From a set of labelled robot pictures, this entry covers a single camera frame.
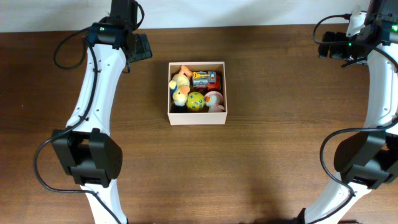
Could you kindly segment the red silver toy truck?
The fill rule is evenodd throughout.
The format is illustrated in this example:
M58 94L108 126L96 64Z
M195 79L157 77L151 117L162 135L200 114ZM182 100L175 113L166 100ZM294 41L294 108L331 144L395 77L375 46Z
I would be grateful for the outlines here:
M221 76L214 71L194 72L193 88L197 91L220 91Z

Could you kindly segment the pink cardboard box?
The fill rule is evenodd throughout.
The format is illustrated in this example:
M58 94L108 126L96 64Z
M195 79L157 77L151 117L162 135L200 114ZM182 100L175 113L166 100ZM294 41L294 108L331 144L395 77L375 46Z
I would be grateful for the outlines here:
M223 95L223 106L225 112L222 113L209 113L208 107L204 105L200 111L190 111L187 113L171 113L170 110L174 105L174 101L170 95L169 81L172 77L180 71L182 65L188 67L190 71L194 72L207 72L214 71L221 76L221 90L218 91ZM197 91L193 88L193 76L190 79L190 92ZM226 117L228 114L227 107L227 93L226 93L226 79L225 79L225 67L224 62L170 62L169 63L169 77L167 81L167 103L168 110L167 114L171 125L191 125L191 124L225 124ZM209 91L197 91L200 92L204 97Z

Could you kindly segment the yellow round toy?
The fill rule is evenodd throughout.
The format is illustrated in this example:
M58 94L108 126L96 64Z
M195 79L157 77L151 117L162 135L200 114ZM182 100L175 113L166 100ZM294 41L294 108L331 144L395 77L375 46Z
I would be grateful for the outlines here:
M205 105L205 97L197 91L188 94L186 106L190 111L200 111Z

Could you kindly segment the yellow plush duck toy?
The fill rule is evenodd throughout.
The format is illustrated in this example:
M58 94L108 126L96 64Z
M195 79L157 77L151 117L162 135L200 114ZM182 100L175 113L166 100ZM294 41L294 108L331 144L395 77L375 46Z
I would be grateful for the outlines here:
M169 81L170 95L176 106L185 106L190 92L190 79L193 72L185 65L182 65L180 71Z

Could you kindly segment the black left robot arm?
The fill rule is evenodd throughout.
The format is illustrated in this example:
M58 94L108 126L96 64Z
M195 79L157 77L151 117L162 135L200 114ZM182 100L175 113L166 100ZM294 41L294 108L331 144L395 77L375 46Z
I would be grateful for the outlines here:
M118 81L130 64L152 57L148 38L136 30L144 20L137 1L112 1L111 12L80 31L85 77L64 130L51 145L66 173L89 200L95 223L127 223L117 178L123 153L110 137L110 117Z

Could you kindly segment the pink white duck figure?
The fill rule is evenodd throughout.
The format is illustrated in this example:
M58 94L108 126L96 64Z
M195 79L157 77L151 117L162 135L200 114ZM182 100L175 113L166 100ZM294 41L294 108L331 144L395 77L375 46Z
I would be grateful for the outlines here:
M222 113L225 112L223 106L223 95L218 91L209 91L205 95L205 105L208 107L209 113Z

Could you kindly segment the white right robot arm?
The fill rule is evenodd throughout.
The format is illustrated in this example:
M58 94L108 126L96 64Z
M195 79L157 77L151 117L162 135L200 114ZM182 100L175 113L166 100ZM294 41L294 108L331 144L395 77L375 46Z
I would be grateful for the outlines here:
M397 178L397 1L372 0L367 11L343 14L345 33L326 32L321 58L369 69L369 99L362 128L329 134L320 146L320 163L331 179L314 204L294 223L341 223L363 196Z

